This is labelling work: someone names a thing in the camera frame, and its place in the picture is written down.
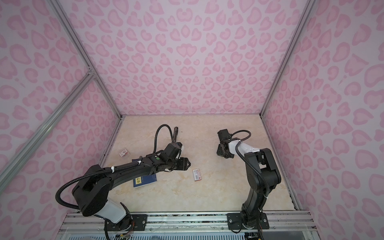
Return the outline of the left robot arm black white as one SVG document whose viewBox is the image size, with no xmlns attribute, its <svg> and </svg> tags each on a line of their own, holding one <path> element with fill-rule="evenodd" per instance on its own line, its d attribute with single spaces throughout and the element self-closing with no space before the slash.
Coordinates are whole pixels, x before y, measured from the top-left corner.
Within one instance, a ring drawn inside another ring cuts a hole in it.
<svg viewBox="0 0 384 240">
<path fill-rule="evenodd" d="M 115 203 L 109 192 L 129 181 L 165 171 L 186 171 L 191 166 L 188 158 L 178 154 L 150 154 L 132 163 L 116 167 L 91 167 L 85 178 L 73 188 L 73 196 L 84 217 L 98 216 L 116 225 L 129 226 L 131 213 L 123 203 Z"/>
</svg>

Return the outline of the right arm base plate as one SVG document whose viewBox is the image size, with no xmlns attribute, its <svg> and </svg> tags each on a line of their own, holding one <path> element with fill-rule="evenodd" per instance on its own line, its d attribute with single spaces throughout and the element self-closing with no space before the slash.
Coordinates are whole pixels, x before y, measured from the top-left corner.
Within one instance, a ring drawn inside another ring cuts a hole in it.
<svg viewBox="0 0 384 240">
<path fill-rule="evenodd" d="M 259 212 L 256 216 L 248 216 L 244 211 L 226 214 L 229 230 L 268 230 L 270 228 L 267 215 Z"/>
</svg>

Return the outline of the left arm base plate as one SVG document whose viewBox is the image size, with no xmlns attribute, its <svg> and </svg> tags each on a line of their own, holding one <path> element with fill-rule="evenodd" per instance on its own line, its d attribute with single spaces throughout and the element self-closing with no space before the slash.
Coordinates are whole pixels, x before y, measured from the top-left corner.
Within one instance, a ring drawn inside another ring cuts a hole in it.
<svg viewBox="0 0 384 240">
<path fill-rule="evenodd" d="M 133 214 L 124 217 L 117 224 L 112 223 L 110 220 L 105 221 L 105 231 L 144 231 L 147 225 L 148 215 L 146 214 Z"/>
</svg>

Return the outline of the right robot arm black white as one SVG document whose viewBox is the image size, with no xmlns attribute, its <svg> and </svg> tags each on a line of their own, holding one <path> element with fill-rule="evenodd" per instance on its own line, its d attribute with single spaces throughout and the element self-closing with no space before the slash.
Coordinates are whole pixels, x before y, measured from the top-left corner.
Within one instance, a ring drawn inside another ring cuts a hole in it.
<svg viewBox="0 0 384 240">
<path fill-rule="evenodd" d="M 263 208 L 269 194 L 282 181 L 281 174 L 272 151 L 259 149 L 245 143 L 251 132 L 239 130 L 231 134 L 227 129 L 218 131 L 217 155 L 226 159 L 238 156 L 246 164 L 250 192 L 239 214 L 229 214 L 228 223 L 232 230 L 270 228 Z"/>
</svg>

